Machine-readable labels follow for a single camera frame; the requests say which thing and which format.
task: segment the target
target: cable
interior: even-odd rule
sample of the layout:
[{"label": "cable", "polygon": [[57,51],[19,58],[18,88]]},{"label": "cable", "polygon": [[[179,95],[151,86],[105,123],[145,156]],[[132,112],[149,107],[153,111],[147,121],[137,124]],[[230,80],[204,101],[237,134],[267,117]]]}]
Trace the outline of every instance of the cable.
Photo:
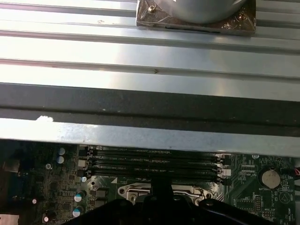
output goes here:
[{"label": "cable", "polygon": [[295,168],[295,173],[296,173],[296,176],[300,176],[300,171],[297,168]]}]

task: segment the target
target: silver metal surface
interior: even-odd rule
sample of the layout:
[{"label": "silver metal surface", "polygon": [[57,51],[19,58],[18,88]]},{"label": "silver metal surface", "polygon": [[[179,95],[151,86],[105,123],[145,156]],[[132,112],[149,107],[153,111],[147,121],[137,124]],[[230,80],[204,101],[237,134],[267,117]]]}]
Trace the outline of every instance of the silver metal surface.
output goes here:
[{"label": "silver metal surface", "polygon": [[246,0],[154,0],[169,15],[190,23],[214,23],[238,11]]},{"label": "silver metal surface", "polygon": [[[300,101],[299,6],[258,0],[255,35],[233,37],[137,28],[134,1],[0,1],[0,82]],[[0,138],[280,156],[300,149],[293,137],[52,120],[0,119]]]},{"label": "silver metal surface", "polygon": [[136,127],[0,119],[1,139],[136,148],[299,156],[300,139]]},{"label": "silver metal surface", "polygon": [[150,69],[137,73],[0,65],[0,71],[6,72],[6,76],[1,77],[5,83],[300,101],[298,80],[255,79],[249,76],[242,80],[238,76],[220,77],[211,73],[181,76],[180,72],[171,76],[153,74]]},{"label": "silver metal surface", "polygon": [[1,1],[0,82],[299,101],[300,3],[257,5],[232,37],[137,28],[134,1]]}]

